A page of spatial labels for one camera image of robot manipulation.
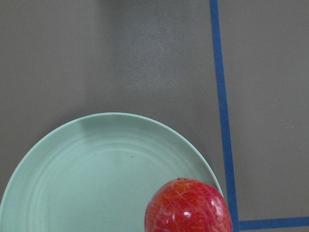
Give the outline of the light green plate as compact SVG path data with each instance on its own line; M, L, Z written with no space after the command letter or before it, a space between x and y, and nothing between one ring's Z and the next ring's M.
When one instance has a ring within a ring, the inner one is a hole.
M3 232L141 232L153 194L187 177L219 187L199 151L155 120L85 116L43 137L23 157L0 205Z

